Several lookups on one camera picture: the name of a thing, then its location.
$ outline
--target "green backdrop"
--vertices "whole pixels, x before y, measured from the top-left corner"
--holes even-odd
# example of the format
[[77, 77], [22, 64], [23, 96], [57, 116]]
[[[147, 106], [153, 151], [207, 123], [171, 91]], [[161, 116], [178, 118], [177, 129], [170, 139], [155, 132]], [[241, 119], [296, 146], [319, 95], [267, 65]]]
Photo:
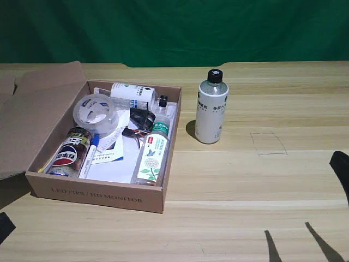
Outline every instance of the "green backdrop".
[[348, 0], [0, 0], [0, 62], [349, 59]]

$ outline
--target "drawn rectangle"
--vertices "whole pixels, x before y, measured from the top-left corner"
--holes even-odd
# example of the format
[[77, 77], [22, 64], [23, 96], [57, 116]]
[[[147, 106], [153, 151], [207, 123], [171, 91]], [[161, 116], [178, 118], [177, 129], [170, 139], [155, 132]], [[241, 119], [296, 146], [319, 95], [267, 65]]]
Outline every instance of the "drawn rectangle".
[[288, 155], [281, 140], [273, 132], [250, 133], [250, 135], [259, 156], [265, 156], [269, 154]]

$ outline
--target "marker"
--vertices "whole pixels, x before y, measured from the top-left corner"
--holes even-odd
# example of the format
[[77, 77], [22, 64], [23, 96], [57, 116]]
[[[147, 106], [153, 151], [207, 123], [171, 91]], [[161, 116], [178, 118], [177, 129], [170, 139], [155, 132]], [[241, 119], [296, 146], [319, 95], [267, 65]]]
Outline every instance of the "marker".
[[99, 143], [99, 136], [95, 135], [94, 138], [92, 139], [91, 145], [89, 147], [87, 156], [85, 158], [85, 162], [83, 162], [83, 166], [81, 168], [79, 178], [86, 178], [89, 168], [91, 167], [91, 163], [94, 157], [94, 154], [96, 153], [97, 146]]

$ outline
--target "box flap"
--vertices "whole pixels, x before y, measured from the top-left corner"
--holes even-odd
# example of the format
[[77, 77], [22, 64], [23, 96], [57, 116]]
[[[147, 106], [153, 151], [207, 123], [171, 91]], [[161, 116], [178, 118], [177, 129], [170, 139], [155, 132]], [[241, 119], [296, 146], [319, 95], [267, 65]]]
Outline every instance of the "box flap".
[[75, 61], [26, 73], [20, 80], [16, 94], [31, 93], [83, 81], [86, 79], [81, 63]]
[[12, 96], [15, 92], [15, 80], [14, 75], [8, 75], [0, 79], [0, 94], [7, 94]]
[[14, 75], [8, 75], [0, 79], [0, 109], [15, 92], [15, 80]]
[[16, 94], [9, 99], [0, 114], [1, 176], [28, 170], [85, 83]]

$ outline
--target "black bottle cap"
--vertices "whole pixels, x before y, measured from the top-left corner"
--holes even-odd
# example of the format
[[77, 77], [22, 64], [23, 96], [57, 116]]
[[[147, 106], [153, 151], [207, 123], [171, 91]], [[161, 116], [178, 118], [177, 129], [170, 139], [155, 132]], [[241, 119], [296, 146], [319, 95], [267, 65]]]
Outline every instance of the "black bottle cap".
[[211, 69], [208, 72], [207, 80], [211, 83], [221, 83], [223, 78], [223, 72], [219, 69]]
[[162, 108], [165, 108], [167, 105], [167, 100], [168, 100], [167, 96], [164, 96], [164, 95], [160, 96], [159, 106]]

